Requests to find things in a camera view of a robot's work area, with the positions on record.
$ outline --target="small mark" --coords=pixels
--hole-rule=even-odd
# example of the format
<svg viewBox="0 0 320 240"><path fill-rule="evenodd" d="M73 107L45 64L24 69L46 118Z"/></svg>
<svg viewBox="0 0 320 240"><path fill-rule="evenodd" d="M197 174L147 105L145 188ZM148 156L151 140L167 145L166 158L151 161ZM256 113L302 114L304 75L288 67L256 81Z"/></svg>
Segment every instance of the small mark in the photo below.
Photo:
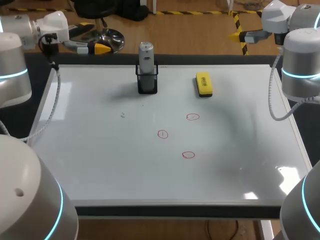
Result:
<svg viewBox="0 0 320 240"><path fill-rule="evenodd" d="M158 137L161 139L167 139L168 138L168 132L166 130L159 130L158 131Z"/></svg>
<svg viewBox="0 0 320 240"><path fill-rule="evenodd" d="M192 151L185 151L182 153L183 158L185 159L193 159L196 155Z"/></svg>
<svg viewBox="0 0 320 240"><path fill-rule="evenodd" d="M186 119L189 120L189 121L194 121L194 120L197 120L199 119L200 116L196 113L189 113L187 116L186 116Z"/></svg>

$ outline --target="whiteboard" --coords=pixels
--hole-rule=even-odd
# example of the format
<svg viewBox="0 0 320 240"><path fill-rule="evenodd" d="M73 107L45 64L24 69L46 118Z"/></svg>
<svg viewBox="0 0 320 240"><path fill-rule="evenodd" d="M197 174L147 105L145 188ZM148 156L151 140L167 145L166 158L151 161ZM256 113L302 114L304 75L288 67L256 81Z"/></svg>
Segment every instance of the whiteboard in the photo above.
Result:
<svg viewBox="0 0 320 240"><path fill-rule="evenodd" d="M62 65L53 121L30 146L79 206L280 206L311 169L295 120L268 110L269 65L161 65L138 94L135 66ZM199 97L209 72L212 97ZM289 104L278 73L272 105ZM57 90L52 71L32 127Z"/></svg>

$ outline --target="marker holder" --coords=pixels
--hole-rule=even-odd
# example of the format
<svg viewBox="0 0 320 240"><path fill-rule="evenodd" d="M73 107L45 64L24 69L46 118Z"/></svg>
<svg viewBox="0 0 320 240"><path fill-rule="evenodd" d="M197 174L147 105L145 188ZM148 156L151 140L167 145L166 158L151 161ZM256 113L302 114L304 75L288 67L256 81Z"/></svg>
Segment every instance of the marker holder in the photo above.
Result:
<svg viewBox="0 0 320 240"><path fill-rule="evenodd" d="M154 61L154 73L153 74L142 74L140 73L139 62L135 64L135 75L138 81L138 93L139 94L156 94L158 92L158 63ZM146 81L154 81L153 87L146 85Z"/></svg>

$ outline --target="yellow eraser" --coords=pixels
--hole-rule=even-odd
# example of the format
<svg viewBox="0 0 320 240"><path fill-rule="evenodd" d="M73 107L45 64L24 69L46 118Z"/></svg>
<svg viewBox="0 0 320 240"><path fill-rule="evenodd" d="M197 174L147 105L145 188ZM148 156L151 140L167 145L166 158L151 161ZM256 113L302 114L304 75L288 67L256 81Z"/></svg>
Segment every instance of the yellow eraser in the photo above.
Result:
<svg viewBox="0 0 320 240"><path fill-rule="evenodd" d="M214 90L211 84L210 75L207 71L196 73L196 84L200 97L211 97Z"/></svg>

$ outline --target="floor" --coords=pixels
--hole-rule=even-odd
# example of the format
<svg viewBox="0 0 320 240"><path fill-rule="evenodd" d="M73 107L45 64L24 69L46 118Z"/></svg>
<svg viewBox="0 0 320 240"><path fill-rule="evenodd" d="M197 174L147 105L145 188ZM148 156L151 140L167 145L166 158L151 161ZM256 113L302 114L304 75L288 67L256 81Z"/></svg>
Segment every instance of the floor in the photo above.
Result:
<svg viewBox="0 0 320 240"><path fill-rule="evenodd" d="M315 4L319 0L308 0ZM157 0L157 11L224 11L226 0ZM287 5L297 5L298 0L283 0ZM9 8L54 8L68 9L65 0L39 1L16 0ZM234 10L243 10L234 5ZM46 12L26 12L33 20L42 18ZM73 12L65 13L68 23L93 22L80 19ZM149 15L141 22L134 22L112 15L105 20L110 28L120 31L126 40L121 53L137 54L140 42L148 41L154 45L156 54L178 55L242 55L240 43L232 42L228 35L237 31L234 19L226 14L208 15ZM244 31L262 28L257 14L242 13L239 17ZM276 55L274 38L247 46L249 55ZM63 46L61 52L68 52ZM279 223L274 223L274 231L279 231ZM140 220L116 219L79 221L79 240L117 240L117 239L182 239L182 240L229 240L236 229L234 220ZM257 222L240 220L239 230L234 240L260 239Z"/></svg>

